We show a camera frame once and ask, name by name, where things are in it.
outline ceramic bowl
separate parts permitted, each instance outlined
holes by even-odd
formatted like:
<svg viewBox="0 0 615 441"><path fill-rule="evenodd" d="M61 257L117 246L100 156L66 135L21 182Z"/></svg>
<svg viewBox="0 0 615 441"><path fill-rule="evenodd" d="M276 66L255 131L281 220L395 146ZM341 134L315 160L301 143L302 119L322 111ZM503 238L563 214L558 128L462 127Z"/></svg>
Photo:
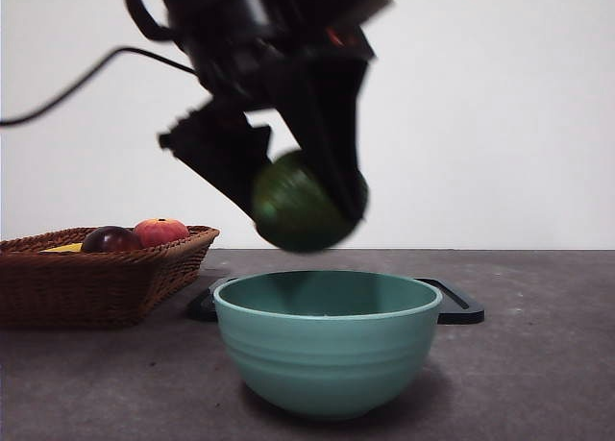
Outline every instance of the ceramic bowl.
<svg viewBox="0 0 615 441"><path fill-rule="evenodd" d="M386 274L292 271L223 283L214 299L227 353L252 390L289 412L342 420L412 381L442 294Z"/></svg>

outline gray table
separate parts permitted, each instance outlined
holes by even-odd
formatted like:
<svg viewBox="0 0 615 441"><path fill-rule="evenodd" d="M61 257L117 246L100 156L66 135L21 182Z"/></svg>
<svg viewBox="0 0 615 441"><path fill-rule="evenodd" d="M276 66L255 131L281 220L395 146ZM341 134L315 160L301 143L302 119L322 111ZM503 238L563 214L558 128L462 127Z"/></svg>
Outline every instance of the gray table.
<svg viewBox="0 0 615 441"><path fill-rule="evenodd" d="M613 440L615 252L211 250L203 276L349 268L454 282L486 321L438 326L394 402L344 423L262 401L188 287L121 331L0 331L5 441Z"/></svg>

